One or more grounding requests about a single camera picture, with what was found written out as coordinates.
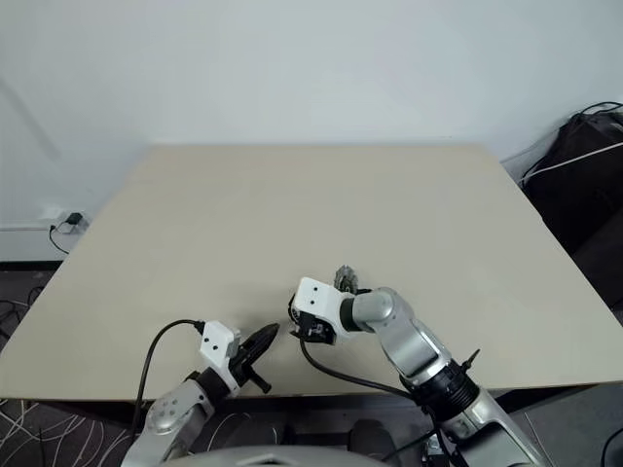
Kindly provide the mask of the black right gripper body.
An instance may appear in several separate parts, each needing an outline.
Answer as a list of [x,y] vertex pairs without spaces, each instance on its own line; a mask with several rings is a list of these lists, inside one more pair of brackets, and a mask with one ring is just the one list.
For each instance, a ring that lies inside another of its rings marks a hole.
[[303,342],[334,345],[336,333],[333,327],[320,318],[306,312],[297,312],[299,323],[294,325],[291,335]]

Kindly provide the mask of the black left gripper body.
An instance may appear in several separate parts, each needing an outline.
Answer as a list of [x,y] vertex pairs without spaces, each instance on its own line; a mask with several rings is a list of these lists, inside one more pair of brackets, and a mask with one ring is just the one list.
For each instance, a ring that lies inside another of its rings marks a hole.
[[236,355],[229,363],[230,373],[234,377],[238,387],[243,387],[251,381],[263,393],[268,393],[269,383],[260,377],[259,374],[253,369],[255,362],[253,364],[246,363],[246,353],[247,351],[241,345],[238,348]]

